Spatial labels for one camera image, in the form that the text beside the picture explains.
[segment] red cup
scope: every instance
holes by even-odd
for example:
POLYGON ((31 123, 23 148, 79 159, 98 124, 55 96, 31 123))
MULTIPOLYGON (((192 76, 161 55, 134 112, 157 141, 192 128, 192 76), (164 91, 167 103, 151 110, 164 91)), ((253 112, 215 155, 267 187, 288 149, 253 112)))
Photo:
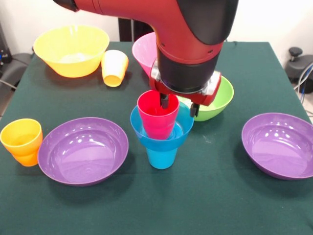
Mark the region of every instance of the red cup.
POLYGON ((176 95, 169 95, 168 108, 163 109, 160 104, 160 93, 150 90, 141 94, 137 106, 143 128, 149 138, 166 140, 170 137, 179 110, 176 95))

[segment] blue cup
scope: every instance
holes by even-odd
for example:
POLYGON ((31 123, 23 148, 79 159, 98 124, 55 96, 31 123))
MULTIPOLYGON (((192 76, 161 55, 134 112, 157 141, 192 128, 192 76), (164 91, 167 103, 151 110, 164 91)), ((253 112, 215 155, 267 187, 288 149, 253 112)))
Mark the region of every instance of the blue cup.
POLYGON ((185 142, 194 119, 189 115, 189 108, 179 104, 179 112, 175 120, 174 129, 166 140, 151 139, 145 133, 142 121, 136 106, 131 113, 131 124, 140 143, 146 147, 148 160, 156 169, 166 169, 173 165, 177 149, 185 142))

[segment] green bowl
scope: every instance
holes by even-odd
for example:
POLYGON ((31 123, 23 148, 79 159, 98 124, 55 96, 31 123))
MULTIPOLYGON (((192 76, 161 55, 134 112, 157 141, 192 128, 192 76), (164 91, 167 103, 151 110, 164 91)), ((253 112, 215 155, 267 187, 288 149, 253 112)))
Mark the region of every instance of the green bowl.
MULTIPOLYGON (((207 121, 215 117, 226 108, 233 97, 233 86, 225 77, 222 76, 221 85, 217 91, 214 101, 209 106, 200 105, 199 114, 195 117, 195 121, 207 121)), ((191 100, 180 96, 178 96, 178 99, 190 108, 192 104, 191 100)))

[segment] green tablecloth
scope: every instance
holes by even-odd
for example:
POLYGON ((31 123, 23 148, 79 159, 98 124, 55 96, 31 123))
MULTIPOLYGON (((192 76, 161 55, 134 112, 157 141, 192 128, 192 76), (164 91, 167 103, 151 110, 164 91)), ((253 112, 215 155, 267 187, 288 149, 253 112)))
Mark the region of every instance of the green tablecloth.
POLYGON ((34 118, 44 136, 80 117, 107 118, 129 137, 116 174, 88 188, 61 185, 38 166, 26 168, 0 147, 1 235, 306 235, 313 233, 313 180, 281 181, 261 172, 241 143, 254 115, 283 112, 309 120, 268 43, 225 43, 217 70, 230 80, 230 105, 195 122, 174 165, 152 168, 129 122, 148 77, 131 43, 111 43, 128 54, 126 78, 104 85, 100 70, 80 79, 58 76, 38 57, 25 72, 0 128, 34 118))

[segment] pink cup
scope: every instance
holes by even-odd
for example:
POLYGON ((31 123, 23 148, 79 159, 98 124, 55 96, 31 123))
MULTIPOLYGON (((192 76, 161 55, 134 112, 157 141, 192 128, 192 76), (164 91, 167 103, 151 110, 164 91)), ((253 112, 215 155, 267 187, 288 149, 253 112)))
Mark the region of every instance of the pink cup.
POLYGON ((149 138, 166 140, 170 137, 179 110, 176 95, 169 95, 169 106, 163 109, 160 105, 160 93, 150 90, 141 94, 137 106, 143 128, 149 138))
POLYGON ((148 33, 140 37, 132 48, 135 59, 139 62, 143 70, 150 76, 150 70, 157 58, 156 33, 148 33))

